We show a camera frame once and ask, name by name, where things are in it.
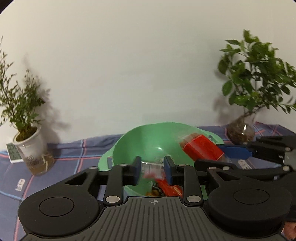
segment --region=glass vase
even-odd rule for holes
[[[233,144],[242,145],[254,140],[255,115],[254,113],[250,114],[245,111],[243,115],[227,126],[227,136]]]

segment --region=silver screw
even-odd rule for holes
[[[290,167],[289,167],[289,166],[283,166],[283,170],[284,170],[285,172],[288,172],[288,171],[290,171]]]
[[[201,197],[196,195],[191,195],[187,197],[187,201],[189,202],[200,202],[201,200],[202,200]]]
[[[120,198],[117,196],[106,197],[106,202],[108,202],[108,203],[116,203],[116,202],[119,202],[119,200],[120,200]]]

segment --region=leafy plant in glass vase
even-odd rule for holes
[[[263,43],[249,31],[243,31],[243,40],[226,40],[226,48],[218,64],[218,70],[227,76],[222,87],[229,104],[244,107],[244,114],[230,123],[227,135],[234,144],[252,141],[254,116],[262,108],[282,109],[285,113],[296,111],[290,87],[296,88],[294,66],[276,57],[277,48],[272,43]]]
[[[35,109],[44,100],[39,96],[38,81],[27,70],[24,87],[18,81],[13,83],[15,74],[8,75],[13,63],[7,62],[7,54],[1,49],[0,42],[0,107],[2,108],[0,126],[5,122],[15,127],[18,133],[13,138],[20,156],[34,174],[47,172],[54,160],[47,152],[47,143],[40,132],[40,119]]]

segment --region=red snack packet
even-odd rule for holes
[[[170,186],[166,179],[156,179],[156,182],[167,197],[183,196],[182,189],[179,186]]]
[[[224,152],[202,134],[193,133],[187,136],[180,146],[194,161],[197,159],[218,161],[224,156]]]

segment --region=green plastic bowl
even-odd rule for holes
[[[142,161],[159,162],[165,156],[170,156],[175,164],[193,166],[194,161],[182,150],[179,143],[182,137],[192,133],[203,134],[215,144],[224,144],[216,134],[199,128],[174,122],[165,122],[136,127],[124,134],[117,143],[100,159],[100,171],[109,170],[107,159],[112,165],[131,164],[136,156]],[[126,186],[129,196],[145,196],[151,191],[152,179],[140,178],[136,186]]]

